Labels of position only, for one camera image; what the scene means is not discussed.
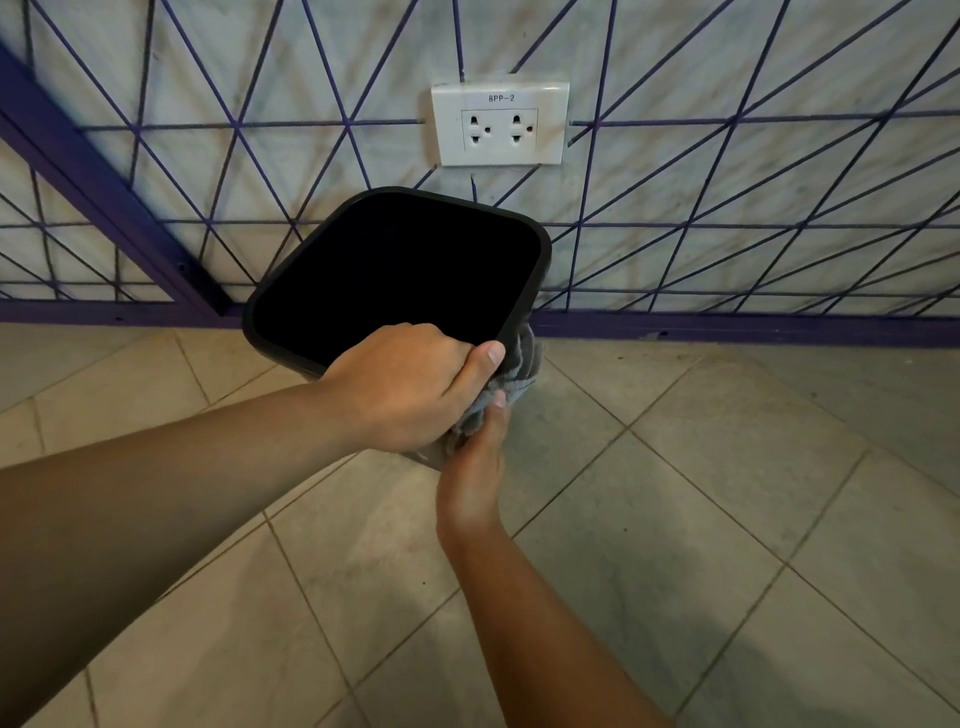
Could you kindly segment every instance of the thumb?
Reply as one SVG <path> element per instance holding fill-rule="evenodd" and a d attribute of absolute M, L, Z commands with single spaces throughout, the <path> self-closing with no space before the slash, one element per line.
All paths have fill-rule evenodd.
<path fill-rule="evenodd" d="M 493 394 L 493 403 L 484 410 L 483 425 L 469 439 L 474 447 L 491 451 L 500 450 L 507 437 L 507 423 L 510 421 L 510 410 L 507 409 L 507 397 L 502 390 Z"/>
<path fill-rule="evenodd" d="M 506 353 L 499 341 L 488 341 L 474 347 L 469 353 L 463 369 L 453 378 L 444 394 L 444 399 L 457 411 L 458 417 L 477 399 Z"/>

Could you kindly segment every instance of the towel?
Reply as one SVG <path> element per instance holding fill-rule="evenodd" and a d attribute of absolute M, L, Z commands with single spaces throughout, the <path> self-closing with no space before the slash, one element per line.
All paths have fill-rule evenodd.
<path fill-rule="evenodd" d="M 507 349 L 503 361 L 493 373 L 487 386 L 473 401 L 463 417 L 444 436 L 446 455 L 453 454 L 467 438 L 483 425 L 483 411 L 493 400 L 493 393 L 502 389 L 510 406 L 527 391 L 543 361 L 543 345 L 537 341 L 530 325 L 524 323 L 516 335 L 516 343 Z"/>

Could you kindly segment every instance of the hand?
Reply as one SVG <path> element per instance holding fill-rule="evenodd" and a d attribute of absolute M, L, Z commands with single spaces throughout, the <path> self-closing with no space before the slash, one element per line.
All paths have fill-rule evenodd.
<path fill-rule="evenodd" d="M 483 426 L 447 461 L 437 486 L 437 536 L 444 551 L 503 531 L 497 496 L 503 478 L 500 447 L 510 410 L 497 391 L 484 412 Z"/>
<path fill-rule="evenodd" d="M 498 341 L 473 347 L 432 324 L 398 324 L 342 353 L 319 384 L 338 402 L 356 447 L 403 452 L 456 423 L 504 354 Z"/>

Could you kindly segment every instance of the forearm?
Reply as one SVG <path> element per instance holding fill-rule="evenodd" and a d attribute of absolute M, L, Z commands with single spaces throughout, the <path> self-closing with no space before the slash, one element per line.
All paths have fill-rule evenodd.
<path fill-rule="evenodd" d="M 358 447 L 322 382 L 0 472 L 0 723 L 258 511 Z"/>
<path fill-rule="evenodd" d="M 670 725 L 506 531 L 446 551 L 511 728 Z"/>

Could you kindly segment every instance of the purple metal frame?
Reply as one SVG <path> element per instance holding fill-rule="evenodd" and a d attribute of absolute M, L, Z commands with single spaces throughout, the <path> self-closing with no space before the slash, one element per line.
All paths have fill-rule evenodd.
<path fill-rule="evenodd" d="M 857 30 L 843 41 L 838 43 L 827 53 L 816 61 L 801 69 L 793 77 L 779 85 L 777 88 L 768 92 L 762 98 L 749 104 L 751 91 L 754 88 L 756 78 L 766 60 L 766 56 L 772 47 L 777 36 L 780 24 L 788 11 L 791 0 L 781 0 L 779 12 L 776 21 L 766 39 L 763 51 L 756 62 L 753 74 L 748 82 L 740 100 L 737 112 L 726 118 L 682 118 L 682 119 L 636 119 L 636 120 L 609 120 L 609 116 L 619 108 L 633 93 L 641 88 L 650 78 L 652 78 L 668 61 L 680 53 L 697 35 L 699 35 L 710 23 L 729 8 L 735 0 L 722 0 L 716 7 L 707 14 L 693 29 L 681 39 L 673 48 L 663 55 L 651 68 L 644 73 L 634 84 L 632 84 L 624 93 L 622 93 L 612 104 L 604 109 L 604 90 L 606 84 L 607 69 L 610 62 L 612 49 L 612 36 L 615 28 L 615 18 L 617 10 L 617 0 L 609 0 L 610 12 L 606 31 L 606 40 L 604 46 L 604 57 L 600 70 L 600 81 L 597 89 L 596 104 L 593 118 L 588 121 L 574 120 L 570 122 L 572 127 L 579 131 L 570 137 L 568 146 L 577 143 L 584 136 L 590 136 L 588 150 L 587 166 L 584 176 L 583 191 L 578 219 L 574 222 L 552 222 L 546 221 L 544 225 L 548 228 L 560 228 L 561 231 L 553 238 L 554 244 L 560 243 L 568 234 L 574 232 L 572 239 L 573 255 L 569 270 L 567 284 L 564 286 L 544 287 L 543 292 L 551 294 L 535 311 L 532 321 L 537 331 L 543 335 L 564 335 L 564 336 L 610 336 L 610 337 L 642 337 L 648 335 L 667 336 L 677 339 L 698 339 L 698 340 L 720 340 L 720 341 L 776 341 L 776 342 L 795 342 L 795 343 L 850 343 L 850 344 L 886 344 L 886 345 L 960 345 L 960 319 L 937 319 L 920 314 L 926 313 L 932 306 L 946 299 L 960 298 L 960 283 L 945 287 L 939 291 L 931 292 L 911 292 L 910 294 L 896 293 L 872 293 L 869 287 L 882 281 L 894 279 L 920 270 L 930 265 L 937 265 L 945 260 L 960 255 L 960 250 L 950 252 L 931 260 L 926 260 L 908 268 L 896 272 L 887 273 L 879 278 L 874 276 L 887 262 L 901 250 L 903 250 L 914 238 L 924 230 L 933 229 L 960 229 L 960 225 L 937 222 L 943 217 L 957 211 L 960 206 L 956 201 L 960 199 L 960 190 L 942 202 L 935 212 L 921 221 L 906 223 L 882 223 L 882 224 L 848 224 L 836 225 L 817 222 L 825 215 L 849 205 L 857 200 L 877 192 L 884 187 L 894 184 L 909 176 L 920 172 L 934 164 L 938 164 L 945 159 L 949 159 L 960 153 L 960 146 L 948 150 L 937 157 L 925 160 L 913 168 L 902 172 L 895 177 L 880 182 L 868 190 L 854 195 L 846 200 L 834 203 L 828 206 L 828 198 L 833 194 L 840 182 L 850 173 L 866 150 L 870 147 L 876 137 L 882 133 L 884 127 L 891 119 L 911 119 L 911 118 L 929 118 L 929 117 L 952 117 L 960 115 L 960 109 L 908 109 L 907 107 L 926 94 L 949 82 L 960 75 L 960 68 L 955 68 L 946 75 L 942 76 L 932 84 L 920 90 L 914 90 L 924 76 L 927 69 L 938 58 L 941 51 L 951 41 L 960 27 L 960 19 L 953 23 L 947 34 L 940 40 L 933 50 L 929 59 L 919 71 L 915 74 L 910 85 L 900 95 L 898 101 L 889 109 L 883 109 L 874 113 L 820 113 L 808 115 L 755 115 L 754 112 L 762 105 L 766 104 L 772 98 L 780 94 L 786 88 L 796 83 L 815 68 L 819 67 L 829 59 L 833 58 L 856 42 L 859 38 L 869 33 L 873 28 L 884 22 L 901 9 L 906 7 L 912 0 L 899 0 L 891 5 L 886 11 L 878 15 L 863 28 Z M 567 0 L 563 6 L 555 13 L 544 30 L 534 40 L 529 49 L 523 54 L 520 60 L 512 68 L 512 72 L 519 71 L 525 62 L 527 62 L 537 51 L 546 38 L 553 30 L 564 20 L 570 10 L 576 5 L 578 0 Z M 416 125 L 422 124 L 420 119 L 358 119 L 364 102 L 366 101 L 373 84 L 382 70 L 384 63 L 389 58 L 396 42 L 407 25 L 412 13 L 418 5 L 418 0 L 407 0 L 405 9 L 400 16 L 396 29 L 394 30 L 387 46 L 385 47 L 379 61 L 367 81 L 363 92 L 361 93 L 354 109 L 348 113 L 340 95 L 334 74 L 328 62 L 324 43 L 321 38 L 321 30 L 318 27 L 313 12 L 310 9 L 307 0 L 301 0 L 305 17 L 311 30 L 312 37 L 317 47 L 318 55 L 324 67 L 324 73 L 330 84 L 334 99 L 337 104 L 340 118 L 337 120 L 316 120 L 316 121 L 271 121 L 257 122 L 250 121 L 247 117 L 253 91 L 260 75 L 267 50 L 273 38 L 274 28 L 280 12 L 284 7 L 284 0 L 275 0 L 271 20 L 266 34 L 260 46 L 259 54 L 252 73 L 252 79 L 244 96 L 242 106 L 236 116 L 233 116 L 228 105 L 214 84 L 212 77 L 204 67 L 203 61 L 193 46 L 183 26 L 180 24 L 174 9 L 169 0 L 159 0 L 163 11 L 167 13 L 173 22 L 178 34 L 183 40 L 186 48 L 196 63 L 198 70 L 204 77 L 210 92 L 213 94 L 217 103 L 221 107 L 225 122 L 211 124 L 145 124 L 144 107 L 146 101 L 147 81 L 151 72 L 151 44 L 153 36 L 154 21 L 156 17 L 156 0 L 148 0 L 147 24 L 144 36 L 144 54 L 142 62 L 142 72 L 140 80 L 140 95 L 137 114 L 133 120 L 124 116 L 123 112 L 109 97 L 106 90 L 90 72 L 83 59 L 70 46 L 70 43 L 57 28 L 52 18 L 42 8 L 39 0 L 23 0 L 24 3 L 24 30 L 27 38 L 27 64 L 24 66 L 17 61 L 6 49 L 0 47 L 0 136 L 7 140 L 9 144 L 22 156 L 31 167 L 33 185 L 35 188 L 37 218 L 31 219 L 23 210 L 18 210 L 24 217 L 22 224 L 6 224 L 0 226 L 1 229 L 15 228 L 35 228 L 42 233 L 44 251 L 47 258 L 46 278 L 26 271 L 37 282 L 50 286 L 53 290 L 53 301 L 20 301 L 14 299 L 9 293 L 0 291 L 0 319 L 16 321 L 60 321 L 68 323 L 101 323 L 101 324 L 136 324 L 136 325 L 166 325 L 166 326 L 236 326 L 238 314 L 242 306 L 232 303 L 227 294 L 224 293 L 222 286 L 248 286 L 253 287 L 256 284 L 255 278 L 242 265 L 236 254 L 230 250 L 229 246 L 223 240 L 217 227 L 219 225 L 244 225 L 244 224 L 278 224 L 287 229 L 287 232 L 277 247 L 273 255 L 273 260 L 268 268 L 269 270 L 276 264 L 282 255 L 291 236 L 297 239 L 300 237 L 298 225 L 315 224 L 319 221 L 304 220 L 302 216 L 313 198 L 324 174 L 329 167 L 334 156 L 346 139 L 350 141 L 350 147 L 354 153 L 364 182 L 367 188 L 371 187 L 370 177 L 367 167 L 361 156 L 361 150 L 353 133 L 353 127 L 357 126 L 391 126 L 391 125 Z M 456 41 L 458 72 L 461 79 L 466 77 L 464 45 L 460 27 L 460 0 L 451 0 L 453 15 L 453 35 Z M 47 97 L 46 93 L 36 84 L 33 77 L 33 45 L 31 38 L 31 11 L 35 12 L 43 22 L 45 22 L 54 35 L 57 36 L 66 50 L 73 57 L 74 61 L 86 74 L 92 83 L 98 88 L 105 100 L 117 112 L 122 124 L 120 125 L 100 125 L 100 126 L 75 126 L 65 114 Z M 862 121 L 855 129 L 843 133 L 817 150 L 796 159 L 785 165 L 783 168 L 768 175 L 763 180 L 754 182 L 743 190 L 736 192 L 722 202 L 713 205 L 707 210 L 701 210 L 701 204 L 705 199 L 707 190 L 712 182 L 717 168 L 719 167 L 722 156 L 724 155 L 733 134 L 740 125 L 744 124 L 788 124 L 798 122 L 829 122 L 829 121 Z M 690 145 L 673 158 L 661 165 L 652 173 L 646 175 L 639 181 L 631 184 L 629 187 L 614 195 L 605 203 L 594 210 L 587 211 L 589 178 L 592 167 L 592 161 L 596 148 L 597 133 L 602 127 L 651 127 L 651 126 L 708 126 L 709 132 L 700 140 Z M 291 214 L 279 199 L 269 177 L 265 173 L 262 165 L 256 158 L 251 145 L 245 137 L 244 131 L 248 129 L 273 127 L 340 127 L 341 133 L 333 147 L 331 148 L 324 165 L 320 169 L 317 177 L 314 179 L 307 195 L 294 214 Z M 162 161 L 156 156 L 150 148 L 143 134 L 151 130 L 173 130 L 173 129 L 229 129 L 232 130 L 231 142 L 228 146 L 228 152 L 224 160 L 223 167 L 217 181 L 212 205 L 209 212 L 204 215 L 197 206 L 189 199 L 182 186 L 177 182 Z M 86 140 L 85 135 L 89 132 L 125 132 L 132 133 L 133 156 L 129 174 L 126 178 L 118 175 L 96 150 Z M 685 220 L 678 223 L 663 222 L 626 222 L 609 223 L 595 220 L 599 214 L 616 205 L 633 192 L 639 189 L 657 175 L 676 164 L 681 159 L 693 153 L 703 145 L 710 142 L 714 137 L 723 134 L 723 141 L 719 147 L 713 164 L 710 167 L 705 178 L 700 193 L 696 199 L 693 208 L 686 215 Z M 796 223 L 763 223 L 763 224 L 712 224 L 704 221 L 704 218 L 729 205 L 735 200 L 750 194 L 754 190 L 762 187 L 764 184 L 796 169 L 807 161 L 818 157 L 828 150 L 836 147 L 843 141 L 850 139 L 860 133 L 867 133 L 867 138 L 860 145 L 859 151 L 844 167 L 838 178 L 827 190 L 816 207 L 805 216 L 805 218 Z M 220 219 L 217 215 L 217 208 L 221 197 L 224 180 L 227 175 L 230 160 L 235 151 L 236 143 L 239 142 L 250 156 L 258 174 L 263 179 L 271 196 L 276 202 L 280 219 L 277 220 L 231 220 Z M 136 174 L 136 161 L 140 153 L 149 155 L 160 171 L 166 175 L 173 186 L 182 195 L 189 204 L 196 217 L 185 220 L 157 220 L 150 211 L 143 206 L 132 191 Z M 513 186 L 510 187 L 494 206 L 500 206 L 506 202 L 511 195 L 520 189 L 529 180 L 534 178 L 540 168 L 533 167 L 528 170 Z M 437 167 L 428 169 L 419 181 L 414 185 L 419 188 L 436 172 Z M 89 223 L 61 223 L 51 224 L 44 216 L 43 206 L 40 200 L 38 188 L 36 186 L 36 174 L 42 175 L 50 184 L 52 184 L 68 201 L 70 201 L 82 214 L 85 215 Z M 471 177 L 471 194 L 474 200 L 477 197 L 476 183 Z M 168 232 L 166 226 L 170 224 L 196 224 L 204 226 L 204 240 L 200 251 L 200 260 L 195 260 Z M 111 278 L 104 277 L 97 272 L 102 283 L 90 283 L 61 280 L 57 277 L 54 265 L 51 262 L 49 251 L 51 246 L 64 248 L 71 255 L 76 257 L 82 264 L 90 270 L 92 266 L 69 251 L 56 237 L 56 230 L 59 228 L 90 224 L 99 228 L 108 239 L 116 246 L 117 254 L 114 260 L 114 275 Z M 645 242 L 633 251 L 619 257 L 613 263 L 609 263 L 601 269 L 576 279 L 577 254 L 580 248 L 581 234 L 583 230 L 590 228 L 637 228 L 637 229 L 664 229 L 664 232 L 653 240 Z M 733 254 L 725 255 L 714 260 L 708 265 L 702 266 L 696 271 L 684 274 L 678 278 L 669 279 L 669 274 L 673 263 L 676 261 L 681 251 L 687 233 L 691 229 L 718 229 L 718 230 L 741 230 L 741 231 L 770 231 L 771 234 L 763 239 L 752 243 Z M 847 249 L 836 253 L 826 255 L 818 260 L 807 263 L 804 266 L 786 273 L 779 274 L 769 278 L 776 262 L 782 258 L 788 248 L 803 234 L 806 230 L 876 230 L 882 233 L 869 240 L 849 246 Z M 589 287 L 587 284 L 609 271 L 616 265 L 625 260 L 639 255 L 671 235 L 679 233 L 679 237 L 673 245 L 669 262 L 662 272 L 658 285 L 650 289 L 615 289 L 603 287 Z M 779 237 L 789 235 L 787 242 L 780 248 L 773 263 L 767 266 L 764 273 L 743 291 L 709 291 L 709 290 L 678 290 L 676 285 L 685 280 L 689 280 L 701 273 L 721 265 L 728 260 L 744 255 L 755 248 L 765 245 Z M 856 251 L 864 250 L 883 240 L 891 237 L 904 235 L 904 238 L 888 251 L 884 256 L 874 262 L 869 270 L 860 275 L 857 280 L 837 291 L 817 291 L 812 293 L 785 293 L 781 291 L 773 292 L 769 286 L 780 280 L 794 276 L 804 270 L 809 270 L 818 265 L 828 263 L 843 255 L 848 255 Z M 245 274 L 246 280 L 237 282 L 218 283 L 202 267 L 206 252 L 211 244 L 221 245 L 239 266 L 239 270 Z M 148 276 L 154 280 L 173 300 L 173 303 L 142 303 L 136 301 L 135 285 L 127 286 L 120 279 L 120 252 L 128 255 L 137 265 L 139 265 Z M 25 271 L 12 261 L 8 256 L 0 253 L 8 262 L 19 269 Z M 0 285 L 13 281 L 2 281 Z M 85 302 L 76 301 L 67 295 L 64 287 L 74 290 L 74 286 L 85 285 L 103 285 L 111 287 L 114 293 L 114 302 Z M 574 293 L 617 293 L 626 295 L 636 295 L 637 298 L 631 300 L 625 309 L 630 308 L 637 303 L 649 300 L 646 313 L 624 312 L 617 313 L 612 311 L 578 311 L 570 309 L 570 301 Z M 711 301 L 699 314 L 674 314 L 658 313 L 654 310 L 659 297 L 661 296 L 703 296 L 705 300 Z M 816 299 L 814 303 L 805 303 L 803 307 L 797 309 L 794 314 L 787 315 L 758 315 L 740 313 L 742 305 L 753 296 L 796 296 L 806 297 L 807 299 Z M 563 310 L 551 308 L 551 304 L 559 298 L 565 298 Z M 825 315 L 829 313 L 836 305 L 847 298 L 879 298 L 890 299 L 896 303 L 896 307 L 889 311 L 886 317 L 849 317 Z M 732 312 L 720 313 L 719 310 L 725 305 L 738 302 Z"/>

